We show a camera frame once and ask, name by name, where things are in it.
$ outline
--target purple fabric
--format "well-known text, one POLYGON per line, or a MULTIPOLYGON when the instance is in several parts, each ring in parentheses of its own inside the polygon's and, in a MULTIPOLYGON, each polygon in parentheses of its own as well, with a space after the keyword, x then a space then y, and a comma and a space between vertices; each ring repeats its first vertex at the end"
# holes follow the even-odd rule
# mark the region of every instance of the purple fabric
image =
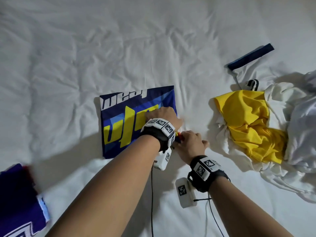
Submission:
MULTIPOLYGON (((37 192, 28 171, 21 164, 0 173, 0 237, 29 224, 30 235, 46 226, 37 192)), ((9 236, 28 236, 27 233, 9 236)))

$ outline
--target black wristband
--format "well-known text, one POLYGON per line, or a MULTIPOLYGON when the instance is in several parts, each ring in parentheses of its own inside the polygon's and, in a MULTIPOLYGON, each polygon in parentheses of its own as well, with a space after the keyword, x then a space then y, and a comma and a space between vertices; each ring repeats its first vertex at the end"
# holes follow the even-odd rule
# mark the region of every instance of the black wristband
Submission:
POLYGON ((212 172, 211 169, 206 165, 206 163, 209 165, 216 163, 216 165, 220 166, 217 162, 215 162, 214 160, 207 160, 208 162, 202 162, 200 161, 203 158, 207 158, 206 155, 199 155, 197 157, 195 157, 191 163, 190 163, 190 167, 192 169, 191 172, 189 172, 188 174, 188 180, 191 182, 191 184, 200 192, 207 192, 211 186, 211 184, 214 182, 214 180, 219 177, 219 176, 223 176, 225 178, 227 178, 229 181, 230 179, 228 178, 228 176, 226 175, 226 173, 220 169, 217 168, 216 171, 212 172), (202 168, 202 172, 207 171, 210 173, 210 175, 208 176, 208 178, 206 180, 202 179, 202 176, 199 175, 194 168, 196 167, 196 164, 199 163, 199 165, 201 166, 200 168, 202 168))
POLYGON ((155 128, 155 127, 144 127, 144 130, 140 133, 139 136, 142 135, 151 135, 155 137, 160 142, 160 149, 159 151, 166 151, 168 149, 168 137, 164 135, 164 133, 155 128))

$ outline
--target yellow cloth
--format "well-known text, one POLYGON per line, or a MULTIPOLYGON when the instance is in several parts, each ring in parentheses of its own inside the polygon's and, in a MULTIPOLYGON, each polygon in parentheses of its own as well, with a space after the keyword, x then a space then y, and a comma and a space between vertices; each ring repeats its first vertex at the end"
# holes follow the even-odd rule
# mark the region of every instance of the yellow cloth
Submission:
POLYGON ((215 98, 233 141, 260 162, 281 163, 287 143, 284 131, 267 128, 269 109, 264 92, 234 91, 215 98))

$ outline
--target hand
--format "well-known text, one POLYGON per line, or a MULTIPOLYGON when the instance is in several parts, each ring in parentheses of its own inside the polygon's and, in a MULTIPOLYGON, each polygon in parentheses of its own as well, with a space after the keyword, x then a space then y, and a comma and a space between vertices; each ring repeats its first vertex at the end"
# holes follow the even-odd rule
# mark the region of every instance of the hand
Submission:
POLYGON ((205 154, 205 150, 210 144, 208 141, 202 140, 200 133, 195 134, 193 131, 183 131, 181 135, 183 135, 184 141, 181 144, 174 142, 173 146, 180 158, 190 165, 194 157, 205 154))
POLYGON ((146 121, 153 118, 162 118, 169 121, 177 131, 182 126, 182 120, 179 119, 172 107, 160 107, 150 112, 146 112, 146 121))

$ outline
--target wristband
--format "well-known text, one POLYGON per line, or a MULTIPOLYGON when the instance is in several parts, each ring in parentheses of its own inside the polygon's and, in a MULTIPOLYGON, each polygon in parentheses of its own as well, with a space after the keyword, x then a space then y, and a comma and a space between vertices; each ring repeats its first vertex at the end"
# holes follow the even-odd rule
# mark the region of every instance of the wristband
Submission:
POLYGON ((160 150, 165 152, 172 145, 175 138, 175 128, 162 118, 150 119, 141 129, 141 135, 151 135, 159 140, 160 150))
POLYGON ((226 173, 221 170, 220 164, 206 155, 195 157, 190 164, 192 171, 188 174, 188 180, 200 192, 207 192, 213 181, 223 176, 230 180, 226 173))

